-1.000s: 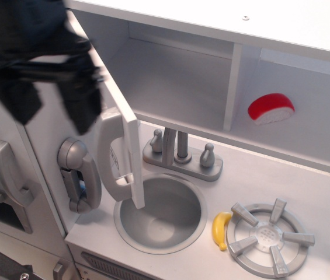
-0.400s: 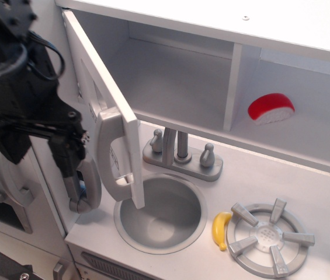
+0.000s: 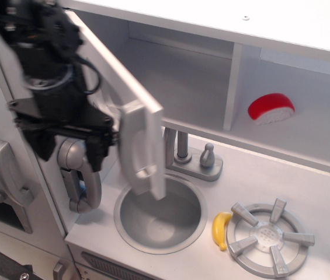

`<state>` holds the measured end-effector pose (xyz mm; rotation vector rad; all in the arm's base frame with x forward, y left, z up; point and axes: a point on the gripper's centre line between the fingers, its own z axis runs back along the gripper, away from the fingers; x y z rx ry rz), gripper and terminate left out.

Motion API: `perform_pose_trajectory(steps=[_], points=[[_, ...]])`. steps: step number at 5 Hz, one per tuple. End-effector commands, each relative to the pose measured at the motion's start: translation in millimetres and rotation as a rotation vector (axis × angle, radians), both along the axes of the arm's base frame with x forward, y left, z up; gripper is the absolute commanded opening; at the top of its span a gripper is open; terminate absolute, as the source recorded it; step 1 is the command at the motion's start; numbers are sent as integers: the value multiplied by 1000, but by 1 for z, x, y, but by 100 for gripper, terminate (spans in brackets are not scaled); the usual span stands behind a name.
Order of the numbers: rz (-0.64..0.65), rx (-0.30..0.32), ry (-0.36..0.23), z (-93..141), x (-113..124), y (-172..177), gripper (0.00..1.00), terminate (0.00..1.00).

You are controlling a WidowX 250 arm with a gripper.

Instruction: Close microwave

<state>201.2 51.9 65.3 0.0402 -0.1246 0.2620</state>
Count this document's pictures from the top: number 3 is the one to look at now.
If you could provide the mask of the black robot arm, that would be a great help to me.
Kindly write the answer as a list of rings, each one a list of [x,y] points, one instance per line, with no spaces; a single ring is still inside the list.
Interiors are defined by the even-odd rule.
[[[17,56],[22,81],[32,96],[12,100],[8,107],[33,151],[49,160],[55,137],[81,139],[94,172],[113,145],[111,116],[94,108],[88,96],[83,67],[92,63],[77,53],[83,43],[79,27],[56,1],[0,1],[0,36]]]

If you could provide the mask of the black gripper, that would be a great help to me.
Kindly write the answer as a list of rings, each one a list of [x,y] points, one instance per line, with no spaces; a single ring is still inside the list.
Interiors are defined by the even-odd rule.
[[[93,106],[72,85],[49,90],[38,87],[32,93],[32,97],[10,101],[8,107],[35,154],[49,161],[57,135],[83,139],[92,171],[100,171],[116,136],[113,117]]]

